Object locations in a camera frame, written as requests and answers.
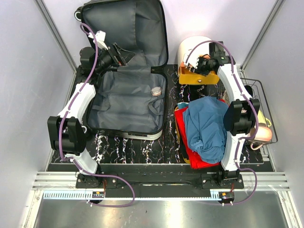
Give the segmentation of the round cosmetic jar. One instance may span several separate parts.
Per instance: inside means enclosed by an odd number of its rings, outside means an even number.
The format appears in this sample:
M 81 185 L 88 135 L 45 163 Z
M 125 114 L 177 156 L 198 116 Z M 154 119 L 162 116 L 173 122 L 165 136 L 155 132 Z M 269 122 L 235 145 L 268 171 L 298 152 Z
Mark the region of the round cosmetic jar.
M 156 86 L 151 89 L 152 96 L 160 96 L 162 94 L 162 88 L 160 86 Z

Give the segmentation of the red cloth garment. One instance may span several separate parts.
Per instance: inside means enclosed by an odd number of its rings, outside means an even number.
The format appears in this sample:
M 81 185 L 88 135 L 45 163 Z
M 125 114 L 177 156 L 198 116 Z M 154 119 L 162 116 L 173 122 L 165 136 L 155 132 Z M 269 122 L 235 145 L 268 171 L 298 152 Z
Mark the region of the red cloth garment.
M 224 158 L 227 131 L 223 118 L 227 110 L 223 100 L 211 96 L 178 104 L 175 123 L 186 150 L 183 158 L 191 168 L 216 166 Z

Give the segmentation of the teal cream cartoon towel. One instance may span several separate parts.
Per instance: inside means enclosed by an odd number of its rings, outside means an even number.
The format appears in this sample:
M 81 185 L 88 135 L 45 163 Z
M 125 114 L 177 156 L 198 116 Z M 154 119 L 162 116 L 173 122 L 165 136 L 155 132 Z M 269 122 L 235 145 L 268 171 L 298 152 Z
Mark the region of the teal cream cartoon towel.
M 180 102 L 177 104 L 178 109 L 183 109 L 189 106 L 189 103 L 186 102 Z

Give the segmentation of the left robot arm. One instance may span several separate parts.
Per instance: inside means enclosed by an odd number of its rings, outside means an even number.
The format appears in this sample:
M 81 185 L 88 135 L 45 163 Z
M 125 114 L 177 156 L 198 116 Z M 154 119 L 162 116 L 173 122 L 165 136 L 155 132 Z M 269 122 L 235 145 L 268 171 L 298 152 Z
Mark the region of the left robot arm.
M 134 53 L 120 48 L 95 45 L 80 50 L 81 68 L 89 70 L 84 82 L 76 84 L 74 93 L 64 109 L 47 120 L 51 148 L 58 151 L 63 161 L 71 161 L 79 170 L 82 184 L 98 188 L 104 178 L 97 162 L 86 149 L 86 133 L 81 124 L 86 109 L 96 95 L 96 88 L 90 82 L 92 76 L 112 67 L 125 66 Z

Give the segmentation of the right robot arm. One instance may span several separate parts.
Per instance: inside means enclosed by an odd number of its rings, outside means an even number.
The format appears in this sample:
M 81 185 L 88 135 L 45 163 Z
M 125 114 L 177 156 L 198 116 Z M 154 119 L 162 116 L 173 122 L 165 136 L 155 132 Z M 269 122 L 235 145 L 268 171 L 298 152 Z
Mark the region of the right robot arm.
M 195 68 L 206 73 L 214 71 L 223 83 L 230 101 L 223 120 L 227 131 L 224 157 L 221 168 L 215 175 L 216 184 L 220 188 L 227 188 L 242 180 L 239 159 L 245 140 L 255 137 L 250 130 L 258 129 L 260 101 L 252 98 L 245 89 L 234 58 L 222 42 L 206 40 L 196 45 L 197 48 L 201 46 L 209 46 L 210 58 L 198 60 Z

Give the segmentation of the white orange drawer cabinet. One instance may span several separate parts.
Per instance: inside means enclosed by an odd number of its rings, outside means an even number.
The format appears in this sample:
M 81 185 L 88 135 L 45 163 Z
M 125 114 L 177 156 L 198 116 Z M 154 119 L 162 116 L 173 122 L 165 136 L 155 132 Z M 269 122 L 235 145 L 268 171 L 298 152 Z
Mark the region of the white orange drawer cabinet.
M 209 54 L 210 38 L 205 36 L 193 36 L 183 40 L 178 48 L 178 77 L 181 85 L 215 85 L 219 82 L 219 77 L 215 71 L 210 71 L 208 75 L 200 75 L 188 71 L 183 64 L 185 53 L 198 54 L 200 57 L 211 58 Z

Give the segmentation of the white black space suitcase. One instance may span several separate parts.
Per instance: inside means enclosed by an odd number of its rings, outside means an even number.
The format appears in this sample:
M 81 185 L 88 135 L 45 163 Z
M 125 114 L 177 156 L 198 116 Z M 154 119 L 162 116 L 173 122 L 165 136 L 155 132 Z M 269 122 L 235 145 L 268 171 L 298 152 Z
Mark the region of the white black space suitcase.
M 105 43 L 136 53 L 125 66 L 93 76 L 96 95 L 86 125 L 104 135 L 155 140 L 162 134 L 166 116 L 168 62 L 165 15 L 158 0 L 92 0 L 79 7 L 75 17 L 93 32 L 106 33 Z M 152 96 L 160 86 L 162 94 Z

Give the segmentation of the blue cloth garment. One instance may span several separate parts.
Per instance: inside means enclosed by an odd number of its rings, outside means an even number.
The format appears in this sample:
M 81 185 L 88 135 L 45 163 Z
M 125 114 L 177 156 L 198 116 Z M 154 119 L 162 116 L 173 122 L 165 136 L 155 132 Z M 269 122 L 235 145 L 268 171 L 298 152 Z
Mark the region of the blue cloth garment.
M 220 162 L 224 156 L 227 131 L 223 118 L 227 109 L 226 103 L 205 96 L 189 102 L 183 112 L 187 145 L 209 164 Z

